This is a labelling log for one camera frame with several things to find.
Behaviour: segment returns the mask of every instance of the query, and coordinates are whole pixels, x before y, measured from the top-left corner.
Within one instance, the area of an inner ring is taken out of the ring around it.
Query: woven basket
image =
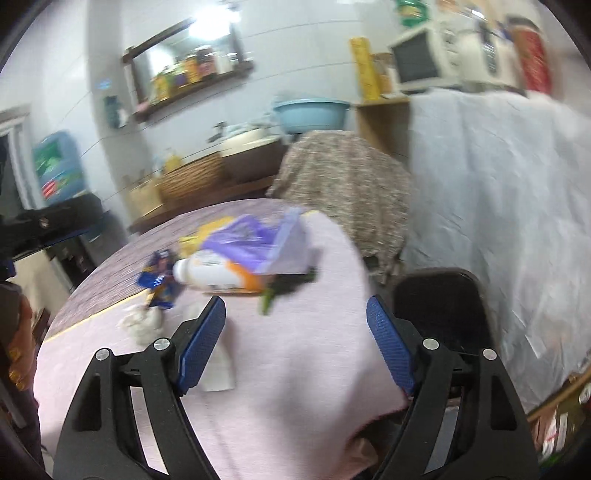
[[[224,176],[222,157],[213,153],[163,175],[159,189],[165,203],[174,203],[220,183]]]

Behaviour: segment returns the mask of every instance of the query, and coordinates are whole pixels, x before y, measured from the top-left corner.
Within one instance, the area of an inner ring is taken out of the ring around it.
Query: microwave
[[[446,17],[424,22],[398,37],[390,50],[398,71],[400,91],[460,88],[462,75],[456,38]]]

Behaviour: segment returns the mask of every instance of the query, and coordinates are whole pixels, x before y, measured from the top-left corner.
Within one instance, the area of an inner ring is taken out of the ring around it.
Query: white bottle cap
[[[177,260],[177,262],[173,265],[173,277],[174,279],[182,284],[187,284],[187,267],[189,266],[189,259],[184,258],[182,260]]]

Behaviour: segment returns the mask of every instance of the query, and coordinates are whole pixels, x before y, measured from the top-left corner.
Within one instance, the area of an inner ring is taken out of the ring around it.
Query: white and orange bottle
[[[211,250],[199,250],[173,267],[174,279],[211,293],[260,293],[266,275],[255,275]]]

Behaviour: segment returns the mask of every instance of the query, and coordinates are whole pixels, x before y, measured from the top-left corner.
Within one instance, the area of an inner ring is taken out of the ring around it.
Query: blue gripper pad
[[[406,395],[412,395],[415,381],[411,354],[376,297],[368,300],[366,314],[369,328],[374,334],[390,375]]]
[[[189,388],[199,383],[225,323],[226,305],[222,299],[217,298],[180,356],[177,388],[181,395],[185,395]]]

